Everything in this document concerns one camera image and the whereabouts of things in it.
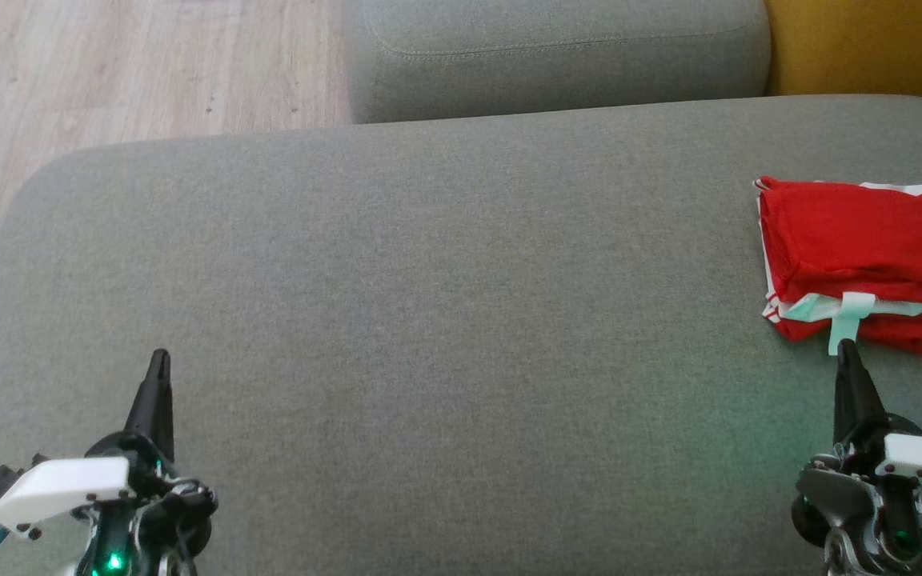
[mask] folded red cloth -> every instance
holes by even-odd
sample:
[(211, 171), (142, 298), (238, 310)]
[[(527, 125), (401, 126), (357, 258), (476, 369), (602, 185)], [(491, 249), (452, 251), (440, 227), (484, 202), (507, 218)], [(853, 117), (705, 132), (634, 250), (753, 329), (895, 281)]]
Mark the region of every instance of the folded red cloth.
[(769, 176), (756, 185), (768, 260), (764, 316), (800, 340), (831, 321), (791, 320), (786, 316), (800, 316), (792, 306), (816, 296), (873, 294), (886, 303), (860, 322), (859, 336), (922, 353), (922, 194)]

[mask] wooden floor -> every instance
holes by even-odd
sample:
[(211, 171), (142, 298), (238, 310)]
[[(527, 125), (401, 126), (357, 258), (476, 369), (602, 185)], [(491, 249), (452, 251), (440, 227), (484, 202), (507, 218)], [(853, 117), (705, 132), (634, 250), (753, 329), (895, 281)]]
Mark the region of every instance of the wooden floor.
[(81, 147), (347, 123), (343, 0), (0, 0), (0, 217)]

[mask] couch cushion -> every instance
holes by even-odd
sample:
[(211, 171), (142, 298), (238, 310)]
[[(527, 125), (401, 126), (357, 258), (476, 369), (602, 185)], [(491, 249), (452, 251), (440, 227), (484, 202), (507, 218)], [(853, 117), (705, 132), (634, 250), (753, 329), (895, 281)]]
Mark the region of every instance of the couch cushion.
[[(759, 314), (759, 174), (922, 182), (922, 99), (72, 154), (0, 230), (0, 463), (83, 454), (167, 346), (177, 462), (221, 498), (203, 574), (810, 576), (788, 506), (835, 363)], [(922, 424), (922, 357), (863, 352)]]
[(355, 121), (755, 96), (762, 0), (348, 0)]

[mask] black cable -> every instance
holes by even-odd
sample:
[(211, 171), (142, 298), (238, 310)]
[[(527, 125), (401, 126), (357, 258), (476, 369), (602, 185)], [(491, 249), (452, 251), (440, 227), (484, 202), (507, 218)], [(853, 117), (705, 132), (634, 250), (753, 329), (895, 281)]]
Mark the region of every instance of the black cable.
[(180, 522), (176, 522), (176, 553), (180, 554), (180, 562), (187, 568), (187, 576), (198, 576), (198, 567), (194, 565), (194, 558), (187, 549), (187, 538), (180, 530)]

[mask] yellow wall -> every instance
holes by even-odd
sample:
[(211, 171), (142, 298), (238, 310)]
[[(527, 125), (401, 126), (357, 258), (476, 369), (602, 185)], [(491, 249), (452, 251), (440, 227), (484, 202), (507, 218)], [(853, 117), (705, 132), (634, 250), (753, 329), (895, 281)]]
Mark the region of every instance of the yellow wall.
[(922, 0), (765, 0), (769, 94), (922, 96)]

